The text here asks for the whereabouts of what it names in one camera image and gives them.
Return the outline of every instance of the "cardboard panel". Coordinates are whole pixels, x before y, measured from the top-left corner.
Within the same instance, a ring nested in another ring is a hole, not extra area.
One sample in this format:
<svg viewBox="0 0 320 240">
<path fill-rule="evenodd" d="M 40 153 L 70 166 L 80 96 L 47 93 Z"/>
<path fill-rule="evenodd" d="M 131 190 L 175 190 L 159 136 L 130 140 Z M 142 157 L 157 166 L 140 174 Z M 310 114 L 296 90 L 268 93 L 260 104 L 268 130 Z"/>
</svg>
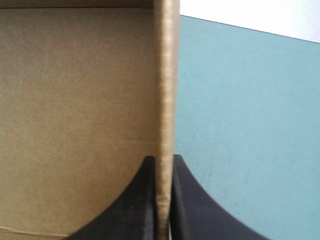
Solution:
<svg viewBox="0 0 320 240">
<path fill-rule="evenodd" d="M 153 36 L 152 10 L 0 10 L 0 226 L 76 231 L 155 155 Z"/>
<path fill-rule="evenodd" d="M 166 240 L 174 156 L 180 2 L 179 0 L 160 0 L 154 3 L 159 112 L 156 165 L 157 239 Z"/>
<path fill-rule="evenodd" d="M 153 0 L 0 0 L 0 8 L 149 8 Z"/>
</svg>

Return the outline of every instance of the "cardboard box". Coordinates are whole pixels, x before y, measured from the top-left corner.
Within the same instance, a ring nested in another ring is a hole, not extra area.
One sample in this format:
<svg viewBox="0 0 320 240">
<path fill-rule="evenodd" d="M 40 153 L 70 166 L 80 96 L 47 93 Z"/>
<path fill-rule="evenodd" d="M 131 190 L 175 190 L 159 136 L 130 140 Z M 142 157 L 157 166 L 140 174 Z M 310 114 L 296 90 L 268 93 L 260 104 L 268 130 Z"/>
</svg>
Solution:
<svg viewBox="0 0 320 240">
<path fill-rule="evenodd" d="M 0 8 L 0 239 L 76 231 L 146 155 L 159 163 L 163 239 L 179 3 L 0 0 Z"/>
</svg>

